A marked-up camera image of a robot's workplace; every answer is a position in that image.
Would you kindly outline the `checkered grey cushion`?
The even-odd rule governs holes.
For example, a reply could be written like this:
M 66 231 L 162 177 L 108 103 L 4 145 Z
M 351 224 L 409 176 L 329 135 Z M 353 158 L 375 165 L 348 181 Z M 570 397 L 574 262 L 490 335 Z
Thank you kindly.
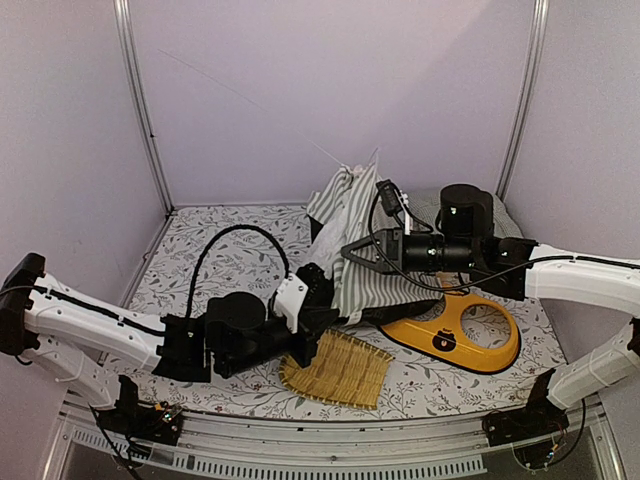
M 522 238 L 523 234 L 516 222 L 510 217 L 506 206 L 495 195 L 493 198 L 494 234 L 497 237 Z M 408 193 L 410 210 L 431 226 L 436 224 L 440 211 L 440 190 L 437 188 L 414 190 Z

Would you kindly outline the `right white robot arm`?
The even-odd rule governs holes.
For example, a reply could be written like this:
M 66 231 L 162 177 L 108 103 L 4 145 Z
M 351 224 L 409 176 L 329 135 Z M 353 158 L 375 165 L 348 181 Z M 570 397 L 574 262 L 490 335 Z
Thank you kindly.
M 468 287 L 514 301 L 538 300 L 572 320 L 598 313 L 625 319 L 620 331 L 606 328 L 603 340 L 570 363 L 539 375 L 517 427 L 537 436 L 556 411 L 613 386 L 639 371 L 639 263 L 636 260 L 563 250 L 536 240 L 498 236 L 490 193 L 468 184 L 440 192 L 438 228 L 408 226 L 377 230 L 365 221 L 363 238 L 345 246 L 344 259 L 381 275 L 416 284 L 419 273 L 464 273 Z

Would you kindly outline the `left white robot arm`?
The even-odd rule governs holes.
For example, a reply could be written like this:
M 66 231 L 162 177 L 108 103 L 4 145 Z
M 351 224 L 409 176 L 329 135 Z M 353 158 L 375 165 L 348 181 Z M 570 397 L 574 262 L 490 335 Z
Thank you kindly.
M 135 382 L 98 365 L 86 348 L 186 383 L 228 379 L 281 355 L 307 367 L 340 317 L 328 289 L 308 264 L 286 275 L 268 302 L 234 292 L 210 299 L 199 316 L 141 314 L 69 288 L 46 272 L 43 256 L 29 253 L 1 286 L 1 351 L 45 368 L 126 433 L 138 434 L 149 415 Z

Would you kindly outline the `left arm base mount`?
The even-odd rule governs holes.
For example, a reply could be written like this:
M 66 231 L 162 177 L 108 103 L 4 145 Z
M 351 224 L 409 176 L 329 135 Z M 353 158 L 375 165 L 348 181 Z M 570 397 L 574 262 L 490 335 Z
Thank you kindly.
M 120 392 L 114 407 L 98 411 L 99 425 L 128 440 L 146 440 L 176 446 L 183 426 L 182 407 L 161 401 L 153 405 L 139 401 L 138 386 L 119 375 Z

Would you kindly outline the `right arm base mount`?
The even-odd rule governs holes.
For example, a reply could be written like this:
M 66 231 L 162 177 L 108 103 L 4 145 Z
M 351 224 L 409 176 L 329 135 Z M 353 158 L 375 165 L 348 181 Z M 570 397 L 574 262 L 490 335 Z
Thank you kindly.
M 494 410 L 482 419 L 482 429 L 490 446 L 499 446 L 532 440 L 545 435 L 558 434 L 534 445 L 519 447 L 514 456 L 517 462 L 530 470 L 550 467 L 560 460 L 569 420 L 566 409 L 555 406 L 548 399 L 549 383 L 555 373 L 551 369 L 536 378 L 523 407 Z

